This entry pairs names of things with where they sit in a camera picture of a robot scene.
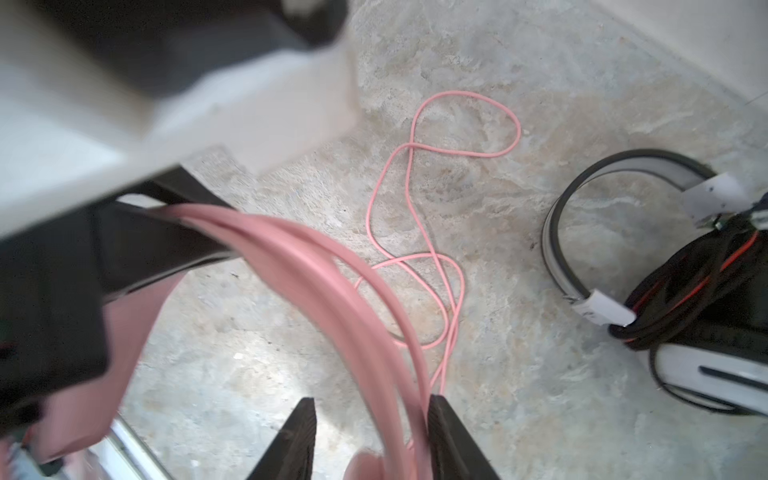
white wall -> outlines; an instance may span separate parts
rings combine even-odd
[[[320,50],[222,68],[155,101],[22,0],[0,0],[0,238],[208,147],[254,172],[301,155],[357,122],[355,73],[341,35]]]
[[[592,0],[730,92],[768,111],[768,0]]]

red cable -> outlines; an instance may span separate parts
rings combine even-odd
[[[752,247],[752,245],[754,245],[754,243],[755,243],[755,240],[757,240],[757,234],[758,234],[758,232],[755,232],[755,233],[753,233],[753,234],[752,234],[752,236],[750,237],[750,239],[749,239],[749,240],[747,240],[746,242],[744,242],[744,245],[742,245],[742,246],[741,246],[741,247],[739,247],[739,248],[738,248],[738,249],[737,249],[735,252],[733,252],[732,254],[730,254],[730,256],[729,256],[729,257],[728,257],[728,258],[727,258],[727,259],[726,259],[726,260],[723,262],[723,265],[722,265],[722,266],[720,266],[720,271],[721,271],[721,272],[722,272],[723,270],[725,270],[726,268],[728,268],[728,267],[730,266],[730,264],[732,264],[734,261],[736,261],[736,259],[737,259],[737,258],[741,257],[741,256],[744,254],[744,252],[746,252],[747,250],[749,250],[749,249],[750,249],[750,247]],[[672,310],[675,310],[677,307],[679,307],[680,305],[682,305],[682,304],[683,304],[683,303],[685,303],[686,301],[688,301],[688,300],[689,300],[689,299],[690,299],[692,296],[694,296],[694,295],[696,295],[697,293],[699,293],[699,291],[701,291],[701,289],[703,289],[703,288],[704,288],[704,286],[706,286],[706,285],[709,283],[709,281],[710,281],[710,277],[709,277],[709,275],[705,276],[705,277],[704,277],[704,280],[702,280],[702,281],[701,281],[701,283],[699,283],[698,285],[696,285],[696,287],[694,287],[694,289],[693,289],[693,290],[691,290],[691,291],[690,291],[690,292],[689,292],[689,293],[688,293],[688,294],[687,294],[687,295],[686,295],[686,296],[685,296],[685,297],[684,297],[684,298],[683,298],[681,301],[677,302],[677,304],[675,304],[675,306],[673,306],[673,307],[670,309],[670,312],[671,312]],[[647,291],[647,292],[646,292],[646,293],[645,293],[645,294],[644,294],[644,295],[643,295],[643,296],[642,296],[642,297],[641,297],[641,298],[640,298],[640,299],[639,299],[639,300],[638,300],[638,301],[637,301],[637,302],[636,302],[636,303],[635,303],[635,304],[632,306],[632,310],[634,310],[634,312],[635,312],[635,313],[637,313],[637,312],[640,310],[640,307],[641,307],[641,306],[643,306],[643,304],[644,304],[645,302],[647,302],[647,301],[648,301],[648,299],[651,297],[651,295],[653,295],[654,293],[656,293],[656,292],[658,291],[658,289],[659,289],[659,287],[660,287],[660,286],[661,286],[661,280],[658,280],[658,281],[657,281],[657,282],[656,282],[656,283],[655,283],[655,284],[654,284],[654,285],[653,285],[653,286],[652,286],[652,287],[651,287],[651,288],[650,288],[650,289],[649,289],[649,290],[648,290],[648,291]],[[624,343],[629,343],[629,342],[633,342],[633,341],[635,341],[635,340],[636,340],[636,339],[626,339],[626,340],[623,340],[623,342],[624,342]]]

white plastic clip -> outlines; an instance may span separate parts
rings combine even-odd
[[[598,325],[612,323],[627,326],[636,317],[632,310],[597,289],[592,290],[588,298],[571,304],[571,307],[579,315]]]
[[[697,227],[718,214],[738,214],[751,207],[744,187],[727,172],[683,192],[683,210]]]
[[[768,230],[768,210],[752,212],[750,221],[758,230]]]

pink cable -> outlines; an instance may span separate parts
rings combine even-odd
[[[484,152],[450,150],[448,148],[433,147],[432,145],[420,144],[416,142],[415,141],[416,122],[419,119],[419,115],[421,115],[424,108],[426,108],[426,106],[430,102],[437,100],[438,98],[448,97],[448,96],[475,98],[477,100],[482,100],[486,103],[489,103],[494,107],[500,109],[501,111],[506,113],[507,116],[510,117],[512,121],[515,123],[515,128],[517,129],[515,140],[511,143],[511,145],[506,147],[504,150],[490,153],[490,154],[487,154]],[[513,148],[515,148],[515,146],[517,146],[518,142],[520,141],[520,135],[521,135],[520,121],[518,120],[517,116],[515,116],[515,114],[512,113],[512,111],[509,110],[509,108],[506,108],[506,106],[498,103],[495,100],[492,100],[491,98],[488,98],[480,94],[476,94],[471,91],[458,91],[458,90],[443,91],[441,93],[435,94],[430,98],[427,98],[427,100],[424,103],[422,103],[421,107],[419,107],[419,109],[416,111],[416,114],[413,116],[413,121],[411,122],[411,136],[408,143],[400,145],[392,152],[392,154],[389,155],[389,159],[384,165],[384,170],[382,170],[382,173],[379,176],[379,181],[376,183],[376,186],[373,189],[371,200],[368,202],[368,210],[366,211],[366,230],[368,232],[368,239],[370,240],[371,244],[379,252],[383,253],[387,258],[389,258],[389,260],[386,260],[384,262],[374,265],[373,268],[378,269],[388,265],[394,265],[394,264],[399,265],[406,272],[410,273],[410,275],[413,278],[415,278],[416,281],[419,282],[424,287],[425,290],[427,290],[427,292],[429,292],[432,298],[437,302],[437,305],[440,308],[440,312],[442,313],[442,318],[443,318],[442,333],[434,342],[431,342],[422,346],[424,350],[428,350],[431,348],[435,348],[436,346],[440,345],[443,342],[443,340],[445,340],[445,351],[442,356],[442,361],[439,363],[437,370],[432,375],[432,378],[430,379],[430,382],[429,382],[429,386],[433,387],[435,385],[435,381],[437,380],[437,378],[438,377],[440,378],[440,389],[439,389],[440,394],[442,394],[445,391],[445,375],[448,371],[448,361],[451,357],[451,354],[453,353],[453,348],[456,344],[456,339],[458,338],[458,316],[461,312],[462,305],[464,303],[465,281],[464,281],[464,273],[462,272],[461,268],[453,259],[451,259],[450,257],[447,257],[446,255],[443,255],[442,253],[435,252],[435,248],[432,245],[432,241],[429,239],[429,235],[427,234],[426,229],[422,225],[422,222],[419,219],[419,216],[416,214],[416,210],[413,207],[413,203],[411,201],[411,194],[410,194],[411,170],[413,169],[413,153],[415,149],[421,149],[421,150],[437,152],[440,154],[461,155],[463,157],[495,158],[495,157],[500,157],[502,155],[506,155]],[[379,188],[382,186],[384,177],[386,177],[387,171],[389,171],[389,166],[392,164],[392,160],[394,160],[395,156],[405,148],[408,148],[409,150],[408,168],[406,169],[406,188],[405,188],[406,203],[408,204],[408,209],[411,211],[413,220],[416,221],[416,225],[419,226],[419,230],[421,230],[422,232],[422,237],[424,238],[424,241],[427,243],[429,252],[414,253],[412,255],[406,255],[404,257],[395,257],[390,252],[385,250],[384,247],[382,247],[379,244],[379,242],[376,241],[376,238],[373,236],[373,232],[371,231],[371,211],[373,209],[373,203],[376,201],[376,195],[379,193]],[[448,298],[451,304],[451,312],[452,312],[450,321],[449,321],[447,308],[443,303],[443,301],[440,299],[440,296],[426,281],[424,281],[423,278],[420,277],[420,275],[418,275],[406,263],[408,260],[415,260],[419,258],[428,258],[428,257],[431,257],[435,262],[435,266],[437,267],[437,270],[440,273],[440,277],[442,278],[443,285],[445,286],[445,291],[448,294]],[[442,262],[440,260],[444,260],[448,262],[454,268],[454,270],[456,270],[456,273],[458,274],[458,278],[460,282],[458,299],[454,297],[453,291],[451,289],[451,284],[448,282],[448,277],[445,275],[445,271],[443,270]],[[357,283],[355,284],[355,288],[357,288],[361,282],[362,282],[362,279],[357,280]],[[405,346],[405,344],[403,344],[398,340],[395,340],[395,343],[401,347]]]
[[[515,123],[515,141],[503,151],[482,153],[455,151],[416,143],[415,126],[419,115],[431,101],[449,95],[476,98],[504,111]],[[424,226],[413,208],[409,195],[413,152],[416,148],[443,154],[469,157],[493,158],[507,154],[520,140],[520,122],[508,108],[490,98],[467,91],[447,91],[434,95],[417,110],[411,125],[408,143],[392,152],[379,182],[373,191],[366,213],[366,229],[371,243],[389,259],[373,268],[363,262],[351,250],[325,235],[303,225],[272,217],[246,215],[234,210],[211,205],[176,205],[165,207],[165,213],[178,217],[203,232],[242,253],[253,270],[273,290],[298,306],[320,330],[325,333],[358,383],[376,424],[386,451],[381,468],[374,455],[364,453],[357,456],[348,468],[345,478],[377,480],[378,477],[404,480],[416,478],[426,480],[432,477],[427,443],[426,414],[429,408],[429,394],[438,377],[441,379],[440,393],[445,388],[445,373],[458,333],[458,315],[464,301],[465,280],[458,264],[441,253],[436,253]],[[374,238],[371,225],[371,210],[384,176],[394,157],[408,148],[409,164],[406,171],[406,202],[416,224],[429,247],[428,253],[415,253],[394,257],[384,250]],[[431,257],[440,272],[450,299],[452,317],[440,297],[410,266],[409,260]],[[336,267],[333,259],[347,263],[360,279],[352,285]],[[459,275],[461,289],[458,298],[451,291],[441,260],[448,262]],[[408,316],[395,294],[373,269],[397,264],[405,269],[432,295],[443,314],[445,327],[440,337],[428,345],[420,345]],[[389,332],[371,306],[357,293],[360,283],[365,280],[376,291],[398,323],[404,343],[393,342]],[[429,378],[423,350],[433,348],[445,340],[445,352],[437,371]],[[407,347],[416,374],[417,386],[397,351],[397,346]],[[412,451],[403,441],[403,430],[397,406],[396,393],[400,395],[406,410],[412,433]]]

concrete floor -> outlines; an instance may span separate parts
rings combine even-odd
[[[768,189],[768,121],[737,111],[567,0],[367,0],[350,21],[365,118],[347,138],[260,177],[225,152],[187,166],[241,210],[297,220],[373,263],[363,216],[389,152],[429,95],[467,89],[520,117],[494,160],[417,154],[413,197],[468,295],[446,396],[504,480],[764,478],[768,423],[679,404],[634,354],[568,308],[538,247],[545,213],[603,156],[661,147]],[[494,151],[513,135],[490,108],[448,100],[418,137]],[[402,199],[400,161],[374,213],[393,253],[424,245]],[[564,248],[592,285],[625,296],[696,232],[678,196],[636,174],[596,180],[563,220]],[[427,263],[416,265],[434,278]],[[382,274],[423,339],[436,308]],[[434,365],[435,357],[429,356]],[[122,414],[177,480],[245,478],[302,396],[318,403],[314,478],[341,478],[376,433],[327,341],[240,261],[196,270],[169,299]]]

